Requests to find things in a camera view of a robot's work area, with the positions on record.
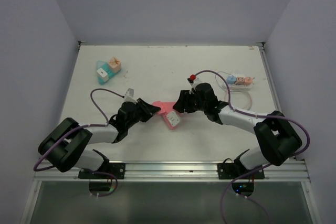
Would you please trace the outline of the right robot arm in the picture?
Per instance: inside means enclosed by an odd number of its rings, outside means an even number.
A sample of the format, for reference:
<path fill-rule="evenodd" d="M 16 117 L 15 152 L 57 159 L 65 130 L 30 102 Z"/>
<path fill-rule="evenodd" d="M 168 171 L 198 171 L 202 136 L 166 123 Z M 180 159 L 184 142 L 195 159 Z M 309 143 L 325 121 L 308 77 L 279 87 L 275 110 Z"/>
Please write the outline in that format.
<path fill-rule="evenodd" d="M 202 111 L 212 122 L 237 127 L 256 137 L 259 146 L 234 160 L 234 172 L 240 178 L 263 165 L 280 166 L 302 146 L 301 138 L 281 112 L 254 116 L 248 116 L 247 111 L 239 113 L 229 103 L 220 101 L 208 83 L 182 90 L 173 109 L 180 113 Z"/>

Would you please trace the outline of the pink cube plug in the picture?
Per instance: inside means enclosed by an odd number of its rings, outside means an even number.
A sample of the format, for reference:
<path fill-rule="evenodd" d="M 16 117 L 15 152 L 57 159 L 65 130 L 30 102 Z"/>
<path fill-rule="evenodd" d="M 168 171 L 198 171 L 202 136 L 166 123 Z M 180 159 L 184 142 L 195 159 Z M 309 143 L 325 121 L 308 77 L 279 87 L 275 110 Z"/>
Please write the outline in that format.
<path fill-rule="evenodd" d="M 251 86 L 252 84 L 254 84 L 254 78 L 253 78 L 253 77 L 246 77 L 246 78 L 244 79 L 244 83 L 243 83 L 244 86 L 249 87 L 249 86 Z"/>
<path fill-rule="evenodd" d="M 242 85 L 242 84 L 244 84 L 244 82 L 245 82 L 245 78 L 244 77 L 237 77 L 236 81 L 235 81 L 235 84 L 236 85 Z"/>

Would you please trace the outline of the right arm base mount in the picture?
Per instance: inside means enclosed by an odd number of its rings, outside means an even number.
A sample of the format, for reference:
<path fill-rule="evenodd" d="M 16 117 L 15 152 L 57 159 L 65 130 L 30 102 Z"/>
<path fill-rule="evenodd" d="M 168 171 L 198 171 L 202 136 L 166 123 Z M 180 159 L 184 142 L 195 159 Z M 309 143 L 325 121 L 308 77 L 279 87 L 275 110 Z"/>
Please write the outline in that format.
<path fill-rule="evenodd" d="M 230 158 L 225 159 L 223 162 L 217 163 L 218 179 L 221 180 L 233 180 L 249 172 L 251 172 L 251 170 L 247 170 L 242 164 L 233 162 Z M 261 169 L 261 166 L 259 166 L 255 173 L 248 176 L 245 175 L 243 179 L 265 179 L 265 174 Z"/>

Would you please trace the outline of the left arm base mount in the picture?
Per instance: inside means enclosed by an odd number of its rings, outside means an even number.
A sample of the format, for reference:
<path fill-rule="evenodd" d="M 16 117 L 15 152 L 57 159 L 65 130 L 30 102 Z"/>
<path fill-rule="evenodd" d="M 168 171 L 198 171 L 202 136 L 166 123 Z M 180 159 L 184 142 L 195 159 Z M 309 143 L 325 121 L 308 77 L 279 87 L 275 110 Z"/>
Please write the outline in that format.
<path fill-rule="evenodd" d="M 79 174 L 79 179 L 109 179 L 109 175 L 97 174 L 97 172 L 108 173 L 114 175 L 117 179 L 124 179 L 125 175 L 125 163 L 113 162 L 102 164 L 102 167 L 98 171 L 89 172 L 85 169 L 82 169 Z"/>

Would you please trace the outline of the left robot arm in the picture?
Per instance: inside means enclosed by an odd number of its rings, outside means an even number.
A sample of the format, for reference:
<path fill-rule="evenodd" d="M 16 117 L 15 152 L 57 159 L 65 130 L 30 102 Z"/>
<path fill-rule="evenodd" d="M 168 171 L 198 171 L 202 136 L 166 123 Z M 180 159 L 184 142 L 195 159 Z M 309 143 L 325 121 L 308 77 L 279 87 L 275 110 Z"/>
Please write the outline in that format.
<path fill-rule="evenodd" d="M 87 150 L 93 143 L 119 143 L 135 124 L 145 123 L 160 112 L 161 108 L 146 103 L 142 99 L 123 102 L 116 115 L 106 124 L 81 125 L 73 118 L 65 118 L 39 145 L 40 160 L 51 163 L 49 168 L 57 168 L 64 173 L 73 167 L 90 169 L 97 178 L 104 178 L 109 172 L 107 159 L 98 151 Z"/>

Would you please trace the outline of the white square plug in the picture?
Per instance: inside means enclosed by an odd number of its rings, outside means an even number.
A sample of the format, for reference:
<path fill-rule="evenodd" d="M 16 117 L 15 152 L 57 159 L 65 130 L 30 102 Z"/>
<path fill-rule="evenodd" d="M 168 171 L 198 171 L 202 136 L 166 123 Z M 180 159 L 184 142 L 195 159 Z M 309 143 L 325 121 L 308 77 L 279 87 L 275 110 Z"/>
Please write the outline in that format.
<path fill-rule="evenodd" d="M 166 115 L 166 119 L 171 127 L 176 127 L 181 122 L 179 114 L 174 110 Z"/>

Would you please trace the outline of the white power strip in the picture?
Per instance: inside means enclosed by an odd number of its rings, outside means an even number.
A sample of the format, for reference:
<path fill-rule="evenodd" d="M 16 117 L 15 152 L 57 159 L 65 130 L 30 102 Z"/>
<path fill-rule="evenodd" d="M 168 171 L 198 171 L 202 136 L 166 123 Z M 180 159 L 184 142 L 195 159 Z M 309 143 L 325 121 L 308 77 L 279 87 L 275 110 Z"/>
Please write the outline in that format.
<path fill-rule="evenodd" d="M 225 73 L 231 91 L 249 91 L 254 85 L 254 77 L 245 75 L 239 69 Z"/>

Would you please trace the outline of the pink triangular socket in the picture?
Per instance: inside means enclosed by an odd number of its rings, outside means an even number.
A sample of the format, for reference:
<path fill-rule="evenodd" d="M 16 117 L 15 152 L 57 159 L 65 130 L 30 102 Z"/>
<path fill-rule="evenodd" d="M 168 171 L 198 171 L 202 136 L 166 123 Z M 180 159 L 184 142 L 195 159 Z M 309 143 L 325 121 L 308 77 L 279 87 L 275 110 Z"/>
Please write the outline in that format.
<path fill-rule="evenodd" d="M 166 126 L 170 129 L 170 130 L 174 130 L 176 129 L 178 126 L 176 127 L 171 127 L 166 119 L 166 115 L 171 112 L 173 109 L 173 105 L 175 104 L 175 102 L 161 102 L 161 101 L 155 101 L 152 103 L 152 105 L 154 106 L 158 106 L 161 108 L 160 112 L 157 115 L 160 115 L 162 117 L 162 119 L 164 120 Z"/>

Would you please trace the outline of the blue cube plug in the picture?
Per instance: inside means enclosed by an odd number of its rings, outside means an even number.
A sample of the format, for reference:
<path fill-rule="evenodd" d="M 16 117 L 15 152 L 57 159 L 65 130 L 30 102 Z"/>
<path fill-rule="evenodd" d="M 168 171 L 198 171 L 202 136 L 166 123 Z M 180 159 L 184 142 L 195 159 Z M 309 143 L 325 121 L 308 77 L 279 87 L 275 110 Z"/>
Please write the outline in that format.
<path fill-rule="evenodd" d="M 229 75 L 226 79 L 227 83 L 230 84 L 230 85 L 233 85 L 236 83 L 237 81 L 237 78 L 233 75 Z"/>

